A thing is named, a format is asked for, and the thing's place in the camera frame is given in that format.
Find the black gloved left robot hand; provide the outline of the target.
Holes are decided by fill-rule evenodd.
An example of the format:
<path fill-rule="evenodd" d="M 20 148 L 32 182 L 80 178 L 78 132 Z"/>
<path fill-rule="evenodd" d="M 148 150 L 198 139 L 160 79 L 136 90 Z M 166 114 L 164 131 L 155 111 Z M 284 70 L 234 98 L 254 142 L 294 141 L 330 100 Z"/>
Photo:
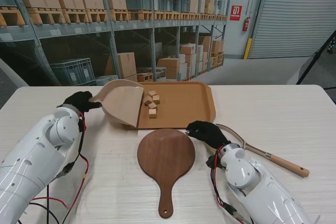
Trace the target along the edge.
<path fill-rule="evenodd" d="M 100 102 L 91 102 L 90 99 L 92 97 L 93 95 L 89 91 L 79 91 L 66 98 L 63 104 L 72 105 L 81 113 L 86 113 L 91 109 L 97 109 L 102 106 Z"/>

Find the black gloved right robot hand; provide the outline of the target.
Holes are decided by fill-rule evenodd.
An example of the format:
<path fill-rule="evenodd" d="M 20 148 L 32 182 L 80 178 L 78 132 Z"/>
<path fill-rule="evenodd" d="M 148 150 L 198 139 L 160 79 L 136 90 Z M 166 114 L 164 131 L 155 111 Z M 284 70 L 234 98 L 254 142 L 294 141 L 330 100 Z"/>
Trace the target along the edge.
<path fill-rule="evenodd" d="M 186 134 L 216 150 L 231 143 L 219 127 L 211 122 L 194 121 L 187 126 Z"/>

